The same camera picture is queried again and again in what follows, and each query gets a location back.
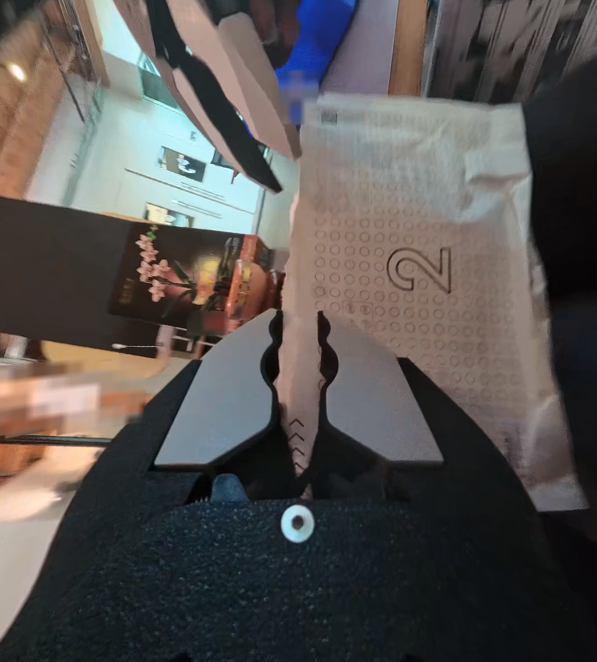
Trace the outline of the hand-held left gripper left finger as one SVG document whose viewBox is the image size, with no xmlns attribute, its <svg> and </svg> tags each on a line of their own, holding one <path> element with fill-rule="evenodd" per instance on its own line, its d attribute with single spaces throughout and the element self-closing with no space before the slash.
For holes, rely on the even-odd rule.
<svg viewBox="0 0 597 662">
<path fill-rule="evenodd" d="M 215 467 L 278 427 L 275 379 L 283 327 L 282 311 L 269 309 L 211 349 L 197 367 L 154 468 Z"/>
</svg>

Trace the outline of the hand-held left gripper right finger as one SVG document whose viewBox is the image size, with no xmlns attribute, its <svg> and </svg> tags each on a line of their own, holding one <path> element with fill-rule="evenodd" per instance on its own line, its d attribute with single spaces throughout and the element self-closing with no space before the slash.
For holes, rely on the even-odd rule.
<svg viewBox="0 0 597 662">
<path fill-rule="evenodd" d="M 324 425 L 392 464 L 442 464 L 442 452 L 393 352 L 337 315 L 320 311 L 317 323 Z"/>
</svg>

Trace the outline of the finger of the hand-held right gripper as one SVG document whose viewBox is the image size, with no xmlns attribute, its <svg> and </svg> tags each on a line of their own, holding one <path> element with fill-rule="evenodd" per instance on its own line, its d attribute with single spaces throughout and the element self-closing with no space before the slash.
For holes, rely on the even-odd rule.
<svg viewBox="0 0 597 662">
<path fill-rule="evenodd" d="M 250 10 L 233 1 L 168 1 L 190 55 L 203 61 L 251 136 L 289 160 L 301 156 L 298 130 L 282 117 L 275 70 Z"/>
<path fill-rule="evenodd" d="M 115 1 L 115 6 L 172 98 L 200 133 L 236 173 L 280 193 L 283 188 L 260 144 L 208 65 L 187 50 L 167 1 Z"/>
</svg>

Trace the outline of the white paper bag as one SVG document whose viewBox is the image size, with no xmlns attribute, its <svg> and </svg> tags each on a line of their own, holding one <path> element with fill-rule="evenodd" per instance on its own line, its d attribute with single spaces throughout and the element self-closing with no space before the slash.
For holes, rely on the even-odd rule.
<svg viewBox="0 0 597 662">
<path fill-rule="evenodd" d="M 521 107 L 326 95 L 301 131 L 277 382 L 298 475 L 318 431 L 318 313 L 373 386 L 408 358 L 509 460 L 542 512 L 588 508 L 552 364 Z"/>
</svg>

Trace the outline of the blue plastic bin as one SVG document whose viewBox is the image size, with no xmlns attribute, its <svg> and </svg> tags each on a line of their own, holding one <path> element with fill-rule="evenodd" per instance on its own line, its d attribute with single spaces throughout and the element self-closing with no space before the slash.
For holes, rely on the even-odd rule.
<svg viewBox="0 0 597 662">
<path fill-rule="evenodd" d="M 286 62 L 274 66 L 282 119 L 299 128 L 307 102 L 317 99 L 322 83 L 344 43 L 359 1 L 302 1 L 300 32 Z"/>
</svg>

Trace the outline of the black orchid print box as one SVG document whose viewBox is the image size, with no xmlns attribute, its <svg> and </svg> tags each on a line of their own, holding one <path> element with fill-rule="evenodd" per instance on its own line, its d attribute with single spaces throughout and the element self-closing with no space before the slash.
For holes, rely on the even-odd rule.
<svg viewBox="0 0 597 662">
<path fill-rule="evenodd" d="M 0 197 L 0 333 L 155 358 L 162 326 L 200 331 L 260 237 Z"/>
</svg>

